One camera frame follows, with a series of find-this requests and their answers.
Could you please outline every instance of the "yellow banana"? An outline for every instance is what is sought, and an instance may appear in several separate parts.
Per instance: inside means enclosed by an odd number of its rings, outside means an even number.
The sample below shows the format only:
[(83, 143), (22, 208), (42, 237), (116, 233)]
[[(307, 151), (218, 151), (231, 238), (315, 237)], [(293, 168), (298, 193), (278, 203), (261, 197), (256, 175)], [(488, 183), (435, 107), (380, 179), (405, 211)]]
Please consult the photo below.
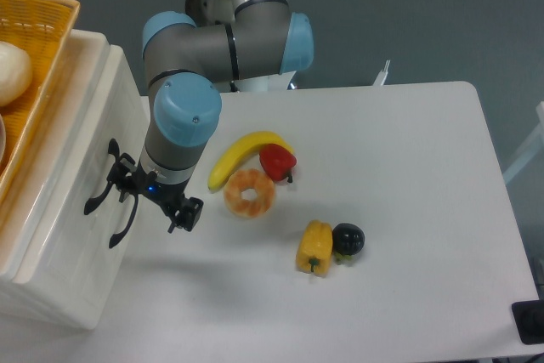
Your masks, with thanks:
[(282, 146), (293, 153), (293, 148), (277, 133), (271, 131), (248, 133), (236, 140), (219, 158), (207, 180), (208, 189), (215, 191), (221, 188), (241, 162), (248, 156), (258, 153), (268, 144)]

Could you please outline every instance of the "toy fruit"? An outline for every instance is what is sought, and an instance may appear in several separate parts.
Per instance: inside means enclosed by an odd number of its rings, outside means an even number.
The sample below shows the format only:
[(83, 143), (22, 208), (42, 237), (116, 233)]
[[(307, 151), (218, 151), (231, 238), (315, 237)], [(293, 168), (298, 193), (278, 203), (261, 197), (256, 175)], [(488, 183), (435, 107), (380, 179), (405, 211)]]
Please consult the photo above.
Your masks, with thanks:
[(265, 145), (269, 144), (277, 144), (289, 152), (293, 152), (293, 148), (274, 132), (257, 131), (242, 136), (223, 153), (213, 167), (207, 180), (208, 189), (211, 191), (218, 190), (244, 159), (256, 154)]
[(0, 42), (0, 106), (19, 98), (32, 82), (28, 53), (11, 43)]
[[(242, 191), (254, 189), (257, 197), (244, 199)], [(257, 169), (240, 169), (232, 173), (223, 189), (224, 203), (235, 215), (245, 218), (262, 216), (272, 207), (275, 198), (274, 182)]]
[(365, 245), (365, 233), (355, 224), (340, 223), (332, 232), (332, 245), (337, 260), (350, 259)]
[(297, 158), (283, 146), (269, 144), (258, 153), (259, 161), (266, 174), (275, 182), (287, 178), (292, 183), (291, 169), (297, 164)]
[(309, 222), (297, 250), (297, 267), (304, 272), (326, 275), (331, 264), (332, 228), (319, 220)]

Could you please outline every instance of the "white table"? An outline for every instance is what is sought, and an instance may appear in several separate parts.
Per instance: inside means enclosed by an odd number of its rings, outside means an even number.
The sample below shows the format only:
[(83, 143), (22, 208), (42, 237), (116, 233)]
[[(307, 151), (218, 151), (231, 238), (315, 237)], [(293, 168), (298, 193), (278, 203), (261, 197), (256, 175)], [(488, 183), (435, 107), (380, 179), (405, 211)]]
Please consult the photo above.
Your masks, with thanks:
[[(295, 182), (240, 221), (207, 192), (219, 153), (257, 129), (296, 149)], [(245, 166), (258, 166), (252, 159)], [(510, 305), (536, 299), (476, 91), (467, 83), (227, 94), (190, 186), (191, 233), (139, 227), (99, 326), (0, 317), (15, 361), (436, 361), (534, 354)], [(312, 218), (360, 225), (361, 257), (297, 272)]]

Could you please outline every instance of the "dark fruit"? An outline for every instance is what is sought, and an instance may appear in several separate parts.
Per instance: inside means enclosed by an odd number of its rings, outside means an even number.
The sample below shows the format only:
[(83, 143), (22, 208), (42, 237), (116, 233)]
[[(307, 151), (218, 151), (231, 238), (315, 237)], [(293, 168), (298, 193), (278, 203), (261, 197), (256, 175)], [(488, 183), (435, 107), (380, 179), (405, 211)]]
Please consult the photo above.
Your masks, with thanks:
[(365, 233), (355, 224), (340, 223), (332, 231), (332, 248), (340, 255), (355, 255), (365, 245)]

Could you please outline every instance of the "white plastic container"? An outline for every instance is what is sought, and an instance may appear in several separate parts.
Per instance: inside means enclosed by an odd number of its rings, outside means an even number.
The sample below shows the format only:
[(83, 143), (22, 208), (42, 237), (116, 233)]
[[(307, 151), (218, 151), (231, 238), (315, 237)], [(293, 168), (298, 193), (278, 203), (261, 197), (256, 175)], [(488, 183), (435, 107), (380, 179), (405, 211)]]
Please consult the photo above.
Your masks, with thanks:
[(0, 312), (94, 328), (127, 246), (108, 248), (132, 199), (105, 187), (111, 138), (138, 157), (147, 120), (122, 50), (98, 33), (73, 31), (47, 114), (0, 209)]

